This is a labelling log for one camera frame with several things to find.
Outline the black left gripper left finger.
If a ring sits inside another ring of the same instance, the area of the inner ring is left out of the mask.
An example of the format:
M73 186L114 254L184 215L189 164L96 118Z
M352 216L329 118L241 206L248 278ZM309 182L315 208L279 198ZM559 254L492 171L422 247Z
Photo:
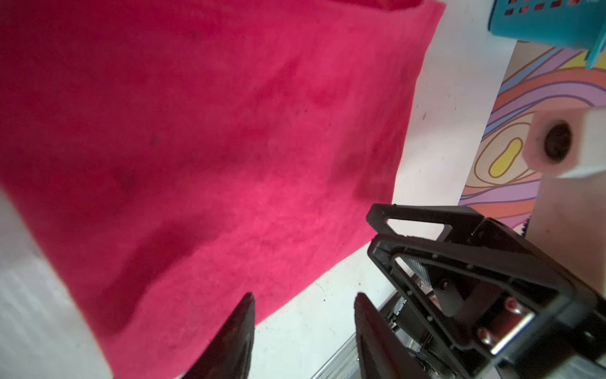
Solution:
M183 379L246 379L252 363L256 300L246 293Z

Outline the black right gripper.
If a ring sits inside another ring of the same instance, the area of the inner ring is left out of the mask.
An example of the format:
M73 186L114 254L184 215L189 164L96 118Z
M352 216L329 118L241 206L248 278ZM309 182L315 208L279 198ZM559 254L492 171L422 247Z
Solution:
M389 220L443 225L431 240ZM396 325L443 378L603 378L605 301L527 239L466 206L373 205L369 257L404 300Z

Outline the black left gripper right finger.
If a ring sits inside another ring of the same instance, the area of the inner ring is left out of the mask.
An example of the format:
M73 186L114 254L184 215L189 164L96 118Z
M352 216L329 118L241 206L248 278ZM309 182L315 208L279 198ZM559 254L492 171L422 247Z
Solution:
M354 319L362 378L426 378L423 367L401 344L364 293L354 301Z

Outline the magenta t shirt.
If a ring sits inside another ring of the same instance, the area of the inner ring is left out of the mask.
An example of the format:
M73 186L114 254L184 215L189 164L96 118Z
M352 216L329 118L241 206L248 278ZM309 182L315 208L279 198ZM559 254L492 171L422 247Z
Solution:
M1 186L117 378L372 238L438 1L4 1Z

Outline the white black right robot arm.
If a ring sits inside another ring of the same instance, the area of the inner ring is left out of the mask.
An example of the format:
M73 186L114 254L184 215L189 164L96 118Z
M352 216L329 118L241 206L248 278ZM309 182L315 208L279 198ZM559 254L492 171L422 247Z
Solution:
M364 378L603 378L605 177L543 178L525 235L464 206L374 205L369 257L406 347L364 295Z

